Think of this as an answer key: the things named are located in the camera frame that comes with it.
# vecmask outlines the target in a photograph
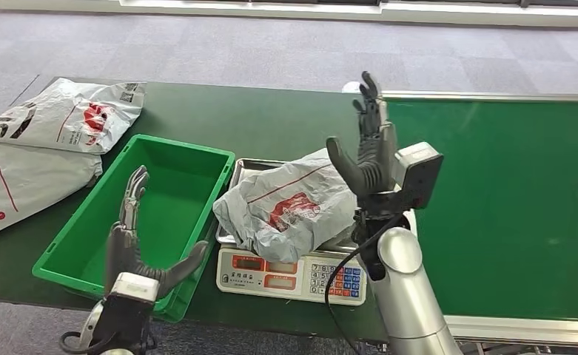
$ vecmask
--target black cable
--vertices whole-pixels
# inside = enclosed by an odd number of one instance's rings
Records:
[[[151,343],[147,342],[147,350],[155,350],[158,348],[158,340],[151,332],[151,328],[149,328],[149,326],[147,326],[147,335],[149,336],[149,340],[151,340]]]
[[[115,333],[112,333],[110,338],[102,339],[98,343],[91,345],[85,349],[72,348],[67,344],[67,338],[68,337],[79,338],[80,336],[81,336],[81,333],[78,331],[68,331],[68,332],[62,334],[60,336],[60,339],[58,340],[58,345],[60,345],[60,349],[62,349],[63,352],[65,352],[67,354],[71,354],[71,355],[79,355],[79,354],[87,354],[87,353],[97,352],[99,348],[104,347],[105,345],[107,345],[107,343],[109,343],[112,339],[114,339]]]
[[[400,220],[401,216],[402,216],[402,214],[398,214],[395,217],[393,217],[392,219],[390,219],[387,222],[387,224],[385,224],[380,230],[378,230],[376,232],[376,234],[372,235],[363,244],[359,245],[353,252],[349,253],[349,255],[347,257],[345,257],[345,259],[341,260],[341,262],[339,263],[339,265],[337,266],[335,271],[330,274],[330,278],[328,279],[328,283],[326,284],[326,292],[323,295],[323,299],[324,299],[326,306],[328,306],[328,311],[330,312],[330,316],[332,317],[332,320],[335,322],[337,329],[339,330],[339,332],[341,333],[341,335],[343,336],[345,341],[348,343],[348,345],[352,348],[352,350],[357,355],[362,355],[362,354],[360,353],[360,351],[358,350],[356,345],[354,345],[354,343],[347,336],[346,332],[343,331],[343,329],[341,328],[341,324],[339,324],[339,321],[338,321],[337,317],[335,316],[335,313],[332,310],[332,307],[330,306],[330,295],[329,295],[330,287],[332,287],[332,283],[335,281],[335,278],[336,278],[337,274],[339,273],[339,270],[342,269],[345,266],[345,264],[347,264],[353,257],[357,256],[358,253],[360,253],[362,250],[364,250],[365,248],[367,248],[368,246],[370,246],[371,244],[376,242],[378,240],[378,238],[381,235],[383,235],[383,233],[385,231],[387,231],[387,229],[393,227],[395,225],[395,223],[397,223],[397,221]]]

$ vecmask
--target wall baseboard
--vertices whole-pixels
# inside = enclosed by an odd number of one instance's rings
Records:
[[[445,2],[383,3],[380,6],[273,4],[183,0],[0,0],[0,10],[156,13],[170,15],[318,18],[430,24],[578,27],[578,7]]]

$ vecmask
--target gray carpet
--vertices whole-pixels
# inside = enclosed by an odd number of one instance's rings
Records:
[[[0,112],[57,75],[340,91],[362,70],[388,90],[578,93],[578,30],[0,12]],[[57,336],[85,317],[0,303],[0,354],[59,354]],[[193,322],[156,333],[157,354],[350,354],[336,339]]]

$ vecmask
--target qr code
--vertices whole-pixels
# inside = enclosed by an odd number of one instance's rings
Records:
[[[121,101],[126,101],[126,102],[132,102],[132,99],[134,98],[134,94],[132,94],[131,92],[124,92],[121,94]]]
[[[125,91],[136,91],[138,83],[127,83],[125,84]]]

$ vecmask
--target stainless steel tray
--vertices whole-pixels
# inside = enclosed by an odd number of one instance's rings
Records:
[[[230,179],[229,188],[236,186],[241,180],[255,175],[264,170],[276,169],[285,162],[279,160],[262,160],[242,158],[236,161],[236,167]],[[343,253],[349,254],[356,249],[356,244],[350,240],[351,229],[346,229],[338,236],[322,244],[313,254],[320,253]],[[234,237],[225,229],[219,227],[216,234],[217,241],[221,244],[235,244]]]

